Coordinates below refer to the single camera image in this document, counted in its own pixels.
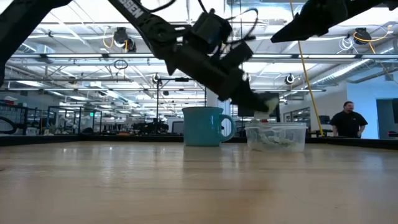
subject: clear plastic container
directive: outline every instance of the clear plastic container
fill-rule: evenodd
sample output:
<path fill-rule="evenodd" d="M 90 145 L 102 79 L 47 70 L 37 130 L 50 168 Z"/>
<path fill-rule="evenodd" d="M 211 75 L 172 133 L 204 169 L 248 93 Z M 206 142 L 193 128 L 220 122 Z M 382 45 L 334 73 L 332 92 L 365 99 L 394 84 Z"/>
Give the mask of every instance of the clear plastic container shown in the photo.
<path fill-rule="evenodd" d="M 258 151 L 302 152 L 305 123 L 248 123 L 246 136 L 250 149 Z"/>

